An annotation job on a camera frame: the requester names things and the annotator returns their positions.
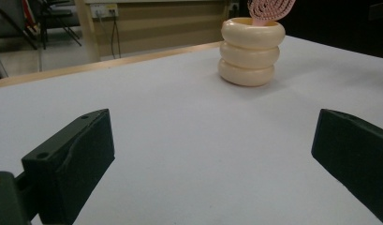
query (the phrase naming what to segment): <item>chair leg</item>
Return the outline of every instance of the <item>chair leg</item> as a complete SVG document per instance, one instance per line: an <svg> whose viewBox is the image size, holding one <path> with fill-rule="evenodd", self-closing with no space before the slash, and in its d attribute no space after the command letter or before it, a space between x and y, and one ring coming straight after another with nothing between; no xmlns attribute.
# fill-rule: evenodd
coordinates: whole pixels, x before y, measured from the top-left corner
<svg viewBox="0 0 383 225"><path fill-rule="evenodd" d="M60 18L55 18L56 19L56 21L58 21L61 25L62 25L62 28L66 31L66 33L71 37L71 38L73 38L80 46L82 46L81 44L80 44L80 42L78 41L78 39L80 38L80 37L78 37L76 34L75 34L75 32L71 29L71 28L69 28L69 26L67 26L66 25L66 23L63 21L63 20L61 20Z"/></svg>
<svg viewBox="0 0 383 225"><path fill-rule="evenodd" d="M34 32L37 32L36 28L34 28L34 26L30 23L30 21L28 19L25 19L25 23L34 31Z"/></svg>
<svg viewBox="0 0 383 225"><path fill-rule="evenodd" d="M10 17L0 8L0 14L10 23L10 25L17 31L19 34L33 47L33 49L37 49L37 46L33 43L33 41L23 32L23 30L16 25L15 22L10 19Z"/></svg>
<svg viewBox="0 0 383 225"><path fill-rule="evenodd" d="M43 45L43 49L46 50L46 41L47 41L47 32L46 32L46 20L42 18L40 22L40 35L41 35L41 41Z"/></svg>
<svg viewBox="0 0 383 225"><path fill-rule="evenodd" d="M24 32L28 35L29 38L31 38L32 40L37 40L36 36L33 35L33 33L31 33L31 31L28 29L28 27L25 27L24 28Z"/></svg>

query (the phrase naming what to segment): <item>cable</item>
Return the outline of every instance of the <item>cable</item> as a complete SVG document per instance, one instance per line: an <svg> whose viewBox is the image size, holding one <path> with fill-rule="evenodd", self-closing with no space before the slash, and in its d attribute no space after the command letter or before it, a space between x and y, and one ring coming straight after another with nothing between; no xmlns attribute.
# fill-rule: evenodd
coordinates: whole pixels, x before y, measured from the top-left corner
<svg viewBox="0 0 383 225"><path fill-rule="evenodd" d="M113 47L114 31L115 31L115 19L114 19L114 25L112 26L112 33L111 33L111 52L112 52L112 56L113 56L114 59L115 59L114 47Z"/></svg>
<svg viewBox="0 0 383 225"><path fill-rule="evenodd" d="M117 30L118 53L119 53L119 57L121 58L121 44L120 44L120 41L119 41L118 23L116 22L116 17L115 17L115 15L114 15L114 24L115 24L115 28L116 28L116 30Z"/></svg>
<svg viewBox="0 0 383 225"><path fill-rule="evenodd" d="M111 51L113 53L113 40L114 40L114 33L116 30L118 53L119 53L119 57L121 58L121 44L120 44L120 39L119 39L119 31L118 31L118 24L116 22L115 10L110 10L110 14L114 18L114 24L112 26L112 33L111 33Z"/></svg>
<svg viewBox="0 0 383 225"><path fill-rule="evenodd" d="M100 13L99 13L98 10L96 10L96 16L97 16L98 19L100 20L100 26L101 26L101 28L103 29L104 36L105 36L105 37L107 38L107 40L111 43L111 53L112 53L112 57L115 59L114 49L112 48L112 38L110 38L110 36L107 34L106 28L104 27L103 21L101 20L101 16L100 16Z"/></svg>

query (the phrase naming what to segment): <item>stacked rings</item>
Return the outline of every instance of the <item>stacked rings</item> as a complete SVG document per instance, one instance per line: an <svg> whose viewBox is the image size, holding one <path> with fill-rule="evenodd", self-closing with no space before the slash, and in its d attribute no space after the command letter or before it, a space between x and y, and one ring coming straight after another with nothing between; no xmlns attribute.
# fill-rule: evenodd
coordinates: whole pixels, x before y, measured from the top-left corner
<svg viewBox="0 0 383 225"><path fill-rule="evenodd" d="M253 26L251 18L234 18L223 23L220 75L231 83L260 86L273 77L273 64L279 58L278 45L285 28L278 22Z"/></svg>

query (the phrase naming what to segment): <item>floor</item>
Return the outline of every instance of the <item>floor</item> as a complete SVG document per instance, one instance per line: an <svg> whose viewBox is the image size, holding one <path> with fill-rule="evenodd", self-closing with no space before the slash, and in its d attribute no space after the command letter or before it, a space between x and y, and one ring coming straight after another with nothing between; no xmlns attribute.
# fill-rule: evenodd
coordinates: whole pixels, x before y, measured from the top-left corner
<svg viewBox="0 0 383 225"><path fill-rule="evenodd" d="M88 63L81 28L73 27L73 30L81 38L81 47L63 29L49 30L46 50L40 41L35 41L38 49L34 50L22 37L0 39L0 74L13 77Z"/></svg>

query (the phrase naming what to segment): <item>wall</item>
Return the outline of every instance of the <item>wall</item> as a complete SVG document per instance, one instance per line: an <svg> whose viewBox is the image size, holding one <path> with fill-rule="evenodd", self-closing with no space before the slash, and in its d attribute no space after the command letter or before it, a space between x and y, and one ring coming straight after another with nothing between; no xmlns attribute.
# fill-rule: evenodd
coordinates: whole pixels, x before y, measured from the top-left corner
<svg viewBox="0 0 383 225"><path fill-rule="evenodd" d="M122 53L198 45L221 40L221 25L226 19L226 1L119 3L118 30ZM92 19L98 54L111 55L113 18Z"/></svg>

